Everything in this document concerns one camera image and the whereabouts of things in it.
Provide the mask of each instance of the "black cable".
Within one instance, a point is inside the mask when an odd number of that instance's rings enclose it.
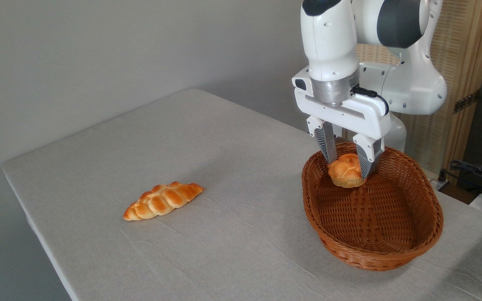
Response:
[[[386,99],[384,99],[384,97],[380,96],[380,95],[377,95],[378,98],[380,98],[383,102],[384,102],[384,106],[386,107],[386,114],[384,114],[385,116],[388,114],[388,112],[390,112],[390,105],[388,105],[388,102],[386,101]]]
[[[450,172],[449,172],[448,170],[446,170],[446,169],[442,169],[442,171],[443,171],[444,173],[446,173],[446,175],[450,175],[450,176],[454,177],[455,179],[457,179],[458,181],[463,181],[464,183],[466,183],[466,184],[468,184],[468,185],[472,185],[472,186],[475,186],[475,187],[480,187],[480,188],[482,188],[482,185],[481,185],[481,184],[477,184],[477,183],[473,183],[473,182],[467,181],[467,180],[465,180],[465,179],[463,179],[463,178],[461,178],[461,177],[459,177],[459,176],[456,176],[456,175],[450,173]]]
[[[480,164],[469,164],[467,162],[453,160],[449,165],[451,170],[468,171],[469,173],[473,173],[474,175],[482,178],[482,165]]]
[[[384,116],[386,116],[390,112],[390,106],[388,105],[388,102],[386,101],[386,99],[380,96],[376,91],[361,88],[360,86],[356,85],[352,88],[352,93],[358,93],[358,94],[366,95],[368,97],[373,97],[373,98],[378,97],[384,102],[384,107],[386,108],[386,112],[384,113]]]

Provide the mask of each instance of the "bread roll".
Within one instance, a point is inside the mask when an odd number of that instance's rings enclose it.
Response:
[[[199,195],[204,188],[195,183],[182,184],[177,181],[170,185],[156,185],[150,191],[140,196],[137,202],[133,202],[126,212],[126,221],[139,221],[151,219],[157,215],[165,215],[175,208],[185,206]]]
[[[362,179],[360,161],[357,154],[345,154],[328,165],[328,175],[336,186],[352,188],[362,186],[366,180]]]

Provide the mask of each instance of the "brown wicker basket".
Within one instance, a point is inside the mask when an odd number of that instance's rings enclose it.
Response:
[[[354,143],[340,143],[338,156],[356,153]],[[304,165],[304,209],[324,246],[338,259],[368,270],[390,270],[431,248],[444,217],[419,165],[386,148],[377,169],[361,187],[337,187],[321,152]]]

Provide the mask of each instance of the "basket rim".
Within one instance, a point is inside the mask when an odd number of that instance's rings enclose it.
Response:
[[[352,142],[344,142],[344,143],[338,143],[336,147],[348,147],[354,145]],[[398,156],[401,156],[402,158],[405,158],[414,168],[413,172],[416,173],[417,175],[421,176],[423,179],[424,183],[427,183],[425,185],[425,189],[427,190],[426,198],[428,197],[428,200],[426,202],[431,202],[432,205],[434,205],[435,211],[436,211],[436,231],[433,231],[430,236],[421,244],[418,244],[414,248],[410,248],[408,250],[402,250],[402,251],[396,251],[396,252],[380,252],[380,251],[370,251],[366,250],[361,247],[355,247],[352,245],[348,245],[346,243],[341,242],[337,238],[335,238],[332,234],[330,234],[327,230],[325,230],[319,223],[316,222],[314,213],[313,213],[313,208],[310,206],[310,203],[312,200],[310,199],[310,195],[307,194],[306,198],[308,200],[304,200],[304,208],[306,215],[308,217],[308,221],[312,225],[312,227],[318,232],[320,238],[322,240],[325,240],[326,242],[331,242],[336,248],[339,248],[341,251],[345,252],[354,252],[354,255],[358,257],[369,257],[371,260],[376,260],[377,258],[384,258],[387,256],[392,256],[392,261],[393,260],[401,260],[401,259],[408,259],[411,257],[417,257],[419,255],[422,255],[425,253],[427,250],[429,250],[440,238],[440,235],[442,233],[442,228],[444,225],[444,216],[442,213],[442,208],[440,206],[440,203],[438,202],[438,199],[436,198],[436,195],[434,194],[434,190],[432,189],[430,182],[428,181],[427,177],[425,176],[425,173],[415,162],[412,158],[407,156],[406,154],[400,152],[399,150],[396,150],[391,147],[385,147],[385,152],[392,152],[394,154],[397,154]],[[306,171],[309,167],[309,162],[314,161],[318,159],[319,157],[323,157],[323,153],[321,151],[318,151],[314,153],[306,162],[306,165],[303,168],[302,172],[302,182],[303,182],[303,189],[307,189],[307,184],[306,184]]]

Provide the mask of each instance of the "white tablecloth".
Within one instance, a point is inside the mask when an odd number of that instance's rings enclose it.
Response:
[[[307,133],[190,89],[3,170],[74,300],[482,300],[482,212],[438,192],[444,231],[424,255],[388,272],[331,255],[303,208],[300,173],[317,150]],[[206,191],[163,217],[122,219],[172,181]]]

